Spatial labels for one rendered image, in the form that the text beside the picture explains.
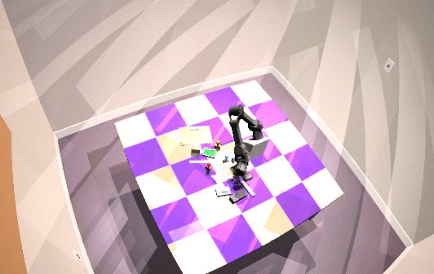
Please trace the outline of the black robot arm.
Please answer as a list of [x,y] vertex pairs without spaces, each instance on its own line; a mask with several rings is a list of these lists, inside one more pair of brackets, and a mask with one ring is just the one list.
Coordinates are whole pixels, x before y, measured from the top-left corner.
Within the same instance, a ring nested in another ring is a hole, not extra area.
[[[232,119],[233,116],[237,116],[237,119]],[[253,132],[253,140],[260,140],[264,138],[262,130],[264,125],[258,119],[254,119],[245,111],[242,105],[231,105],[228,110],[229,125],[232,128],[232,135],[235,142],[234,157],[237,164],[232,166],[230,170],[233,175],[244,175],[246,167],[250,160],[250,152],[248,152],[246,145],[243,143],[240,129],[240,120],[242,119],[248,124],[248,128]],[[237,159],[240,157],[241,159]]]

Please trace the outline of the white inspection card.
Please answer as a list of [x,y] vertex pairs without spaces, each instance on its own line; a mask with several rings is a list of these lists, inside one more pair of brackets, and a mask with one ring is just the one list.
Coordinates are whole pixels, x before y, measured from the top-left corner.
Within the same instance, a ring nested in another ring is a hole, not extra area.
[[219,185],[220,183],[222,183],[223,181],[231,178],[231,176],[228,175],[228,173],[226,172],[226,170],[217,173],[215,175],[212,175],[211,177],[214,178],[214,180],[216,181],[216,183]]

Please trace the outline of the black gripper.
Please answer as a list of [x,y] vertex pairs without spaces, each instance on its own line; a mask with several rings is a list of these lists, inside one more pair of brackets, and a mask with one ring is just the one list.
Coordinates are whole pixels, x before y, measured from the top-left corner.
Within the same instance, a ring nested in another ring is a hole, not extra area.
[[[235,157],[233,157],[233,158],[231,159],[231,162],[232,162],[232,164],[236,163],[236,162],[235,162]],[[247,170],[246,170],[245,174],[244,174],[244,175],[241,175],[240,177],[242,178],[242,180],[243,180],[244,182],[248,182],[248,181],[250,181],[250,180],[253,179],[252,174],[249,173]]]

